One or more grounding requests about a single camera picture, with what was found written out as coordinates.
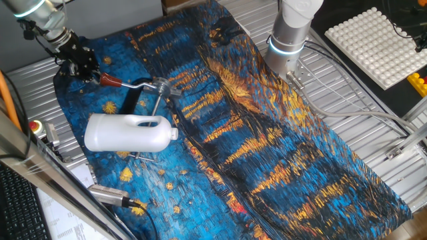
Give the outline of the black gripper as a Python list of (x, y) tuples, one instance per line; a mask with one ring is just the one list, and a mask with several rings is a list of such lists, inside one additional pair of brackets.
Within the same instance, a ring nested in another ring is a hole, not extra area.
[(58, 45), (59, 55), (69, 62), (69, 74), (86, 82), (100, 84), (101, 72), (94, 50), (84, 47), (74, 32), (67, 32)]

